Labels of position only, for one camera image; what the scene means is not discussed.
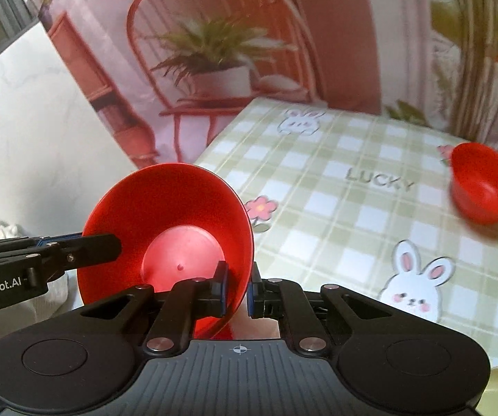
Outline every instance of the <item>metal screw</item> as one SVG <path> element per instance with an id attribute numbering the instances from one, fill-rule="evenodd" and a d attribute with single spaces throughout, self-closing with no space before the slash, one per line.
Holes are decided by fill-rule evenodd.
<path id="1" fill-rule="evenodd" d="M 147 341 L 147 348 L 154 352 L 165 352 L 174 347 L 174 341 L 170 338 L 153 338 Z"/>
<path id="2" fill-rule="evenodd" d="M 301 339 L 299 347 L 307 352 L 318 352 L 326 347 L 326 341 L 322 338 L 304 338 Z"/>

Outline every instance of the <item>red plastic bowl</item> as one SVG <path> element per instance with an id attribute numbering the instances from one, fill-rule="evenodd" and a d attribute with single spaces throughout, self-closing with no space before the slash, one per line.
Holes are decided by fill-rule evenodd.
<path id="1" fill-rule="evenodd" d="M 211 278 L 229 264 L 226 316 L 197 321 L 195 336 L 211 338 L 236 312 L 251 276 L 254 243 L 243 203 L 220 177 L 182 163 L 147 167 L 126 177 L 97 204 L 84 235 L 112 233 L 117 261 L 78 270 L 85 304 L 149 283 L 168 291 L 179 280 Z"/>
<path id="2" fill-rule="evenodd" d="M 486 145 L 460 144 L 451 156 L 451 194 L 462 214 L 473 222 L 498 222 L 498 152 Z"/>

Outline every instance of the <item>pink flower print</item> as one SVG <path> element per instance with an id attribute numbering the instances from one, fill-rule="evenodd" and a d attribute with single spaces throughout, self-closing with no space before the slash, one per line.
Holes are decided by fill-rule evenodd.
<path id="1" fill-rule="evenodd" d="M 438 153 L 440 153 L 441 156 L 441 161 L 446 165 L 449 166 L 449 162 L 452 158 L 452 152 L 455 147 L 453 145 L 440 145 L 438 147 Z"/>
<path id="2" fill-rule="evenodd" d="M 273 200 L 269 200 L 268 197 L 261 195 L 250 200 L 245 204 L 245 210 L 249 219 L 252 220 L 253 231 L 255 233 L 264 233 L 270 229 L 270 225 L 267 223 L 258 223 L 262 220 L 267 222 L 271 219 L 272 213 L 278 209 L 278 203 Z"/>

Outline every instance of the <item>table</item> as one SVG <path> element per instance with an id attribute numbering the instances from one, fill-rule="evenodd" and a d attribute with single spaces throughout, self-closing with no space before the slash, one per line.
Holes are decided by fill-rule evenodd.
<path id="1" fill-rule="evenodd" d="M 461 142 L 382 117 L 256 99 L 197 164 L 247 204 L 262 277 L 381 296 L 471 336 L 497 366 L 498 225 L 458 215 L 438 148 Z"/>

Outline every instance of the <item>white bunny cartoon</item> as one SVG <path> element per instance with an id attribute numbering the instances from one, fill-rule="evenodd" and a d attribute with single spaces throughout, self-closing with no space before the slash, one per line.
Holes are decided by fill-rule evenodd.
<path id="1" fill-rule="evenodd" d="M 284 112 L 286 119 L 278 126 L 280 134 L 301 134 L 310 136 L 320 128 L 318 118 L 324 115 L 320 111 L 306 111 L 291 108 Z"/>
<path id="2" fill-rule="evenodd" d="M 420 255 L 408 240 L 393 250 L 393 266 L 397 275 L 386 283 L 379 300 L 398 310 L 437 322 L 441 311 L 438 286 L 451 278 L 455 265 L 451 258 L 438 258 L 420 270 Z"/>

